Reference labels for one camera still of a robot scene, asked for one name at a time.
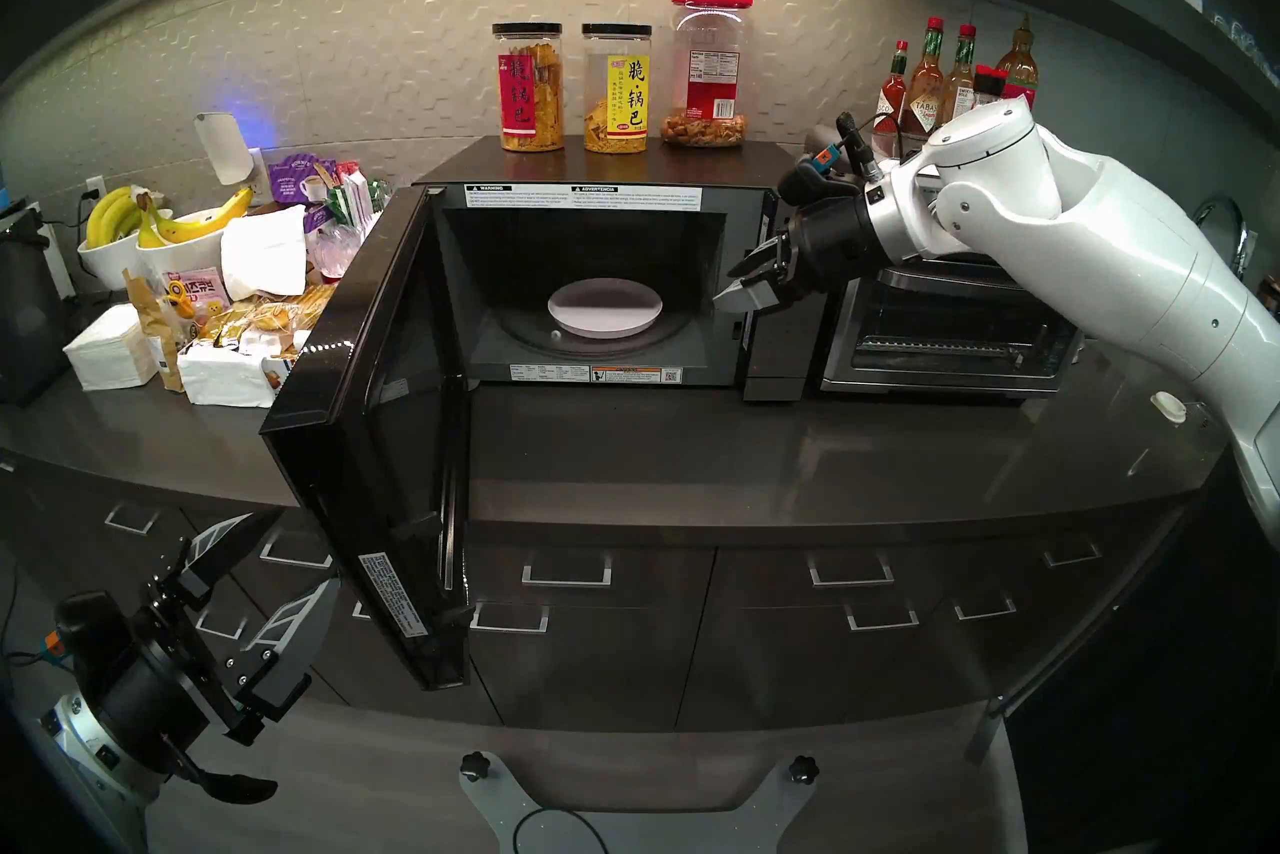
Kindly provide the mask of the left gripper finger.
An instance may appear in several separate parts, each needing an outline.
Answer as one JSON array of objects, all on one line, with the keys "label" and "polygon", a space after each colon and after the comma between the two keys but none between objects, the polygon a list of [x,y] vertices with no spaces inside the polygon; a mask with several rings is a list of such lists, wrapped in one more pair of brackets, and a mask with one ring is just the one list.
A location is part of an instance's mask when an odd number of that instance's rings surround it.
[{"label": "left gripper finger", "polygon": [[186,607],[206,607],[216,584],[264,542],[282,516],[282,510],[259,510],[198,534],[180,557],[180,602]]},{"label": "left gripper finger", "polygon": [[274,666],[269,677],[301,680],[323,647],[337,609],[340,577],[326,577],[310,590],[278,607],[239,654],[244,659],[265,659]]}]

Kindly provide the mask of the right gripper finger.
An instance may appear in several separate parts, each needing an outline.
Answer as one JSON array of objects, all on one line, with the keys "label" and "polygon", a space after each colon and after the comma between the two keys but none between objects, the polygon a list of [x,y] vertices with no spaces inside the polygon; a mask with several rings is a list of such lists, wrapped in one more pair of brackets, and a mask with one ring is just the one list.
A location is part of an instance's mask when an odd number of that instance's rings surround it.
[{"label": "right gripper finger", "polygon": [[731,280],[783,278],[791,264],[790,237],[772,237],[742,256],[727,271]]},{"label": "right gripper finger", "polygon": [[795,303],[795,279],[777,273],[763,273],[733,280],[710,300],[721,312],[774,312]]}]

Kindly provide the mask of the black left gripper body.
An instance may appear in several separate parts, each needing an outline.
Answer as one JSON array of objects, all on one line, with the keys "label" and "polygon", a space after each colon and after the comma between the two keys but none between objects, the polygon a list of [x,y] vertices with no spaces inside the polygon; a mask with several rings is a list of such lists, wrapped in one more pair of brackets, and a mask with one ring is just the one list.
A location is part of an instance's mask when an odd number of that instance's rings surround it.
[{"label": "black left gripper body", "polygon": [[108,590],[93,600],[93,717],[132,759],[186,759],[206,731],[248,748],[311,686],[311,668],[301,680],[274,680],[270,653],[244,659],[257,632],[218,656],[197,627],[211,600],[186,607],[178,574],[143,583],[132,612]]}]

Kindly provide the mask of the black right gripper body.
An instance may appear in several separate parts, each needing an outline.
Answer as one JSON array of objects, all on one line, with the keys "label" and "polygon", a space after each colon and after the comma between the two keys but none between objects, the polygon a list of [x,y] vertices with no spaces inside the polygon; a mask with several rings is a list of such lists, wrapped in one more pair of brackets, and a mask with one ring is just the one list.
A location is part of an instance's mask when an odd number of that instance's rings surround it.
[{"label": "black right gripper body", "polygon": [[796,210],[778,236],[786,260],[774,294],[782,307],[829,294],[890,268],[864,198],[824,198]]}]

